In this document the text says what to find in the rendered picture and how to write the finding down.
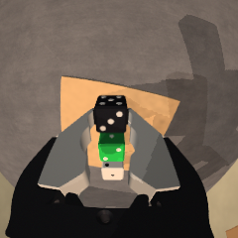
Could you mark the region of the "black die with white pips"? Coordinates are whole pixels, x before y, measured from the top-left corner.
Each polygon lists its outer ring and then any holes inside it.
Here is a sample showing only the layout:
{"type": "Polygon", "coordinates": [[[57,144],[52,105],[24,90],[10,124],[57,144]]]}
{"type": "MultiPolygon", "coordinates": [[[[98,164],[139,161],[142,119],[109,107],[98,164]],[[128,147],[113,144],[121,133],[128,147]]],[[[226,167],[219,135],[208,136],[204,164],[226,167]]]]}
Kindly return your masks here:
{"type": "Polygon", "coordinates": [[[94,106],[96,132],[125,133],[127,111],[124,95],[99,95],[94,106]]]}

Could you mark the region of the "orange flat mat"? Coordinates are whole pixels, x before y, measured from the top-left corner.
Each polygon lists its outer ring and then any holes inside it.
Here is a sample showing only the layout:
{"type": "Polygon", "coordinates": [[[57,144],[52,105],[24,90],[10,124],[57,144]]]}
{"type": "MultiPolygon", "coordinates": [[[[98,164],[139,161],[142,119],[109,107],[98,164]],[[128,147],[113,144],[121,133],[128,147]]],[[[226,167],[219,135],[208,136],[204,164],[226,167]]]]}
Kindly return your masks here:
{"type": "MultiPolygon", "coordinates": [[[[165,135],[179,106],[179,100],[124,85],[92,79],[62,76],[60,86],[60,118],[61,131],[81,117],[89,109],[94,108],[99,95],[124,95],[127,107],[132,108],[149,124],[165,135]]],[[[96,126],[90,130],[91,143],[88,149],[90,166],[101,167],[99,160],[99,134],[96,126]]],[[[125,137],[124,170],[129,170],[130,157],[135,152],[130,143],[130,128],[127,125],[125,137]]]]}

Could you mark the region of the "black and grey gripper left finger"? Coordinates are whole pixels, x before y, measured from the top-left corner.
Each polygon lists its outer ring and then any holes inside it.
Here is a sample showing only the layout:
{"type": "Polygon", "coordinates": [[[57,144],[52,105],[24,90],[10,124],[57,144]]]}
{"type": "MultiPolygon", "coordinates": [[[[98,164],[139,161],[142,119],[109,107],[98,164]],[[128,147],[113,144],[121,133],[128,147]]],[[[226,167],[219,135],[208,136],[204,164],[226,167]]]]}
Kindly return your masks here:
{"type": "Polygon", "coordinates": [[[77,194],[83,204],[90,183],[87,146],[95,125],[94,108],[52,137],[33,157],[20,175],[11,204],[5,234],[13,238],[21,219],[33,209],[63,203],[68,192],[77,194]]]}

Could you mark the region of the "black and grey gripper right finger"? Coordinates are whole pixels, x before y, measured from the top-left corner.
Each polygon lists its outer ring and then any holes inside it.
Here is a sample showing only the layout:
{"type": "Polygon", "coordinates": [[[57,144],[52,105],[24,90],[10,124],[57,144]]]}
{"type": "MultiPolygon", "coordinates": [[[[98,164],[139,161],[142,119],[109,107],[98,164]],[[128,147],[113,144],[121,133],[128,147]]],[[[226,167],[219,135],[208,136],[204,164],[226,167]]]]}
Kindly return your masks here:
{"type": "Polygon", "coordinates": [[[137,195],[146,194],[152,206],[176,210],[188,217],[202,238],[214,238],[209,223],[203,183],[187,158],[132,108],[127,111],[130,143],[128,185],[137,195]]]}

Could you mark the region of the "green die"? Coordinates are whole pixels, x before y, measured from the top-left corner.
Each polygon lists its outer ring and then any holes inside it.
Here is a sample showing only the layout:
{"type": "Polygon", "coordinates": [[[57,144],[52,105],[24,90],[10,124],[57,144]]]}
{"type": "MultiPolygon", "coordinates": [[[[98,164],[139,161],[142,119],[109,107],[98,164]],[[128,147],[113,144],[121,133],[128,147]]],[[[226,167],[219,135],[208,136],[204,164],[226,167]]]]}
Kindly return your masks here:
{"type": "Polygon", "coordinates": [[[125,157],[124,134],[99,134],[99,158],[101,162],[123,162],[125,157]]]}

